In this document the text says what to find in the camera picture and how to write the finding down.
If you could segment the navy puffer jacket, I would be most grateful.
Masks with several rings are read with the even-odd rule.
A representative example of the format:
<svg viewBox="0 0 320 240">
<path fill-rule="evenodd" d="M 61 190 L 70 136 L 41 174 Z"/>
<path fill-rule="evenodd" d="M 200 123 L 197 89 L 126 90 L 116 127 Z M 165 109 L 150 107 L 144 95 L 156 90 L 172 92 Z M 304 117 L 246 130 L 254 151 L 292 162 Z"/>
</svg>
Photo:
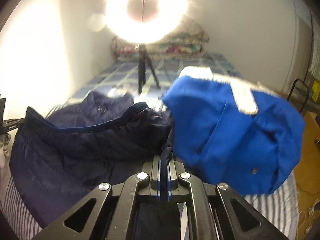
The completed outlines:
<svg viewBox="0 0 320 240">
<path fill-rule="evenodd" d="M 48 118 L 28 108 L 9 166 L 25 206 L 45 228 L 99 184 L 123 183 L 155 155 L 166 165 L 171 150 L 166 114 L 130 94 L 92 92 Z"/>
</svg>

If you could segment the black clothes rack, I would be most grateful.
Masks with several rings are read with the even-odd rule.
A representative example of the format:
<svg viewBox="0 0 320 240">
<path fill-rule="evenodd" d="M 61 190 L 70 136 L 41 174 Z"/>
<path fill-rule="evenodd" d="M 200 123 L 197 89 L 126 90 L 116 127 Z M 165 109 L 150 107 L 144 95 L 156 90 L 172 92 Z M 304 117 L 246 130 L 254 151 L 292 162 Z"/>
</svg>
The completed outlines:
<svg viewBox="0 0 320 240">
<path fill-rule="evenodd" d="M 308 107 L 310 88 L 308 85 L 308 72 L 312 62 L 314 27 L 313 15 L 307 21 L 298 17 L 298 44 L 295 52 L 295 61 L 290 76 L 290 91 L 287 101 L 291 102 L 300 114 Z"/>
</svg>

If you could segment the striped bed mattress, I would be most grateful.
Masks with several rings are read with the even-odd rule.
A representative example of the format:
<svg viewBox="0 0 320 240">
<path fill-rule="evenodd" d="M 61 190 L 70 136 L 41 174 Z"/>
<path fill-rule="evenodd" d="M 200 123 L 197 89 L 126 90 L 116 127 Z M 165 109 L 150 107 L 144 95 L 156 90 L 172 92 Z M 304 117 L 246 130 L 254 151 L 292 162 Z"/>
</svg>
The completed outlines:
<svg viewBox="0 0 320 240">
<path fill-rule="evenodd" d="M 288 239 L 296 238 L 299 209 L 294 174 L 290 174 L 273 194 L 246 195 L 245 200 Z M 1 168 L 1 211 L 18 239 L 32 239 L 41 231 L 22 202 L 7 166 Z"/>
</svg>

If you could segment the blue white jacket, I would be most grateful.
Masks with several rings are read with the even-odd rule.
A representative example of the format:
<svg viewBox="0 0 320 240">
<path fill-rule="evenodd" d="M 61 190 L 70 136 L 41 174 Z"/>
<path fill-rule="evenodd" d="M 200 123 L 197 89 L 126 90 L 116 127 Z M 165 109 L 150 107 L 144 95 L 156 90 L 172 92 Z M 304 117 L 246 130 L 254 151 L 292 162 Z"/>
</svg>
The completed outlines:
<svg viewBox="0 0 320 240">
<path fill-rule="evenodd" d="M 187 66 L 163 96 L 174 153 L 210 184 L 272 194 L 300 161 L 304 120 L 262 85 Z"/>
</svg>

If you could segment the blue plaid bed sheet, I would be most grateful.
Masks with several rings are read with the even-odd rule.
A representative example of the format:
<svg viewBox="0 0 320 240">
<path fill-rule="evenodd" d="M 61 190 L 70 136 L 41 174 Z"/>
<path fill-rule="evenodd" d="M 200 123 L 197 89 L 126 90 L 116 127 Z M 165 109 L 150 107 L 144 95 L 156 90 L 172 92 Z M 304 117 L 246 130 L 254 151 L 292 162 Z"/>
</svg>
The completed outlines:
<svg viewBox="0 0 320 240">
<path fill-rule="evenodd" d="M 157 89 L 156 81 L 153 78 L 150 68 L 146 70 L 146 85 L 143 95 L 157 100 L 162 97 L 165 91 L 179 77 L 180 72 L 187 66 L 209 67 L 212 72 L 222 75 L 240 77 L 240 73 L 221 54 L 205 53 L 194 59 L 172 59 L 153 61 L 152 66 L 159 80 L 160 89 Z M 107 67 L 99 75 L 94 77 L 88 84 L 77 90 L 67 101 L 68 104 L 79 103 L 92 91 L 113 96 L 117 92 L 128 91 L 134 97 L 138 96 L 138 62 L 117 61 Z"/>
</svg>

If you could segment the yellow box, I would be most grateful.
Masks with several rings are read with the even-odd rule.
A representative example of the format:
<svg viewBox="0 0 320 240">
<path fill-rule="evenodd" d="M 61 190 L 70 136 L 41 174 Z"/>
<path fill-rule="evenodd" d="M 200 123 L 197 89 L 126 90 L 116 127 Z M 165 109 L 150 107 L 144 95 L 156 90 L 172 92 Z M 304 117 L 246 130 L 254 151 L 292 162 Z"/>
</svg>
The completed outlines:
<svg viewBox="0 0 320 240">
<path fill-rule="evenodd" d="M 319 81 L 315 80 L 312 84 L 311 87 L 312 90 L 312 96 L 311 99 L 313 100 L 313 102 L 317 102 L 319 99 L 319 94 L 320 94 L 320 84 Z"/>
</svg>

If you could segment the folded floral quilt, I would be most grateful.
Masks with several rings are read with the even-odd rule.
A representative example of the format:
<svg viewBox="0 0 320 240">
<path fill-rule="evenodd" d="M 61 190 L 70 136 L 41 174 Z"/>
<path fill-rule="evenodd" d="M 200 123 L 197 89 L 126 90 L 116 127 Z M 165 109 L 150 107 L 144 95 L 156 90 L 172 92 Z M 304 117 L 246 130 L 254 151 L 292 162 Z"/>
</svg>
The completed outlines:
<svg viewBox="0 0 320 240">
<path fill-rule="evenodd" d="M 204 44 L 209 35 L 195 20 L 185 16 L 179 25 L 160 40 L 146 45 L 152 60 L 193 59 L 204 53 Z M 125 41 L 118 36 L 112 39 L 111 49 L 119 61 L 137 61 L 138 44 Z"/>
</svg>

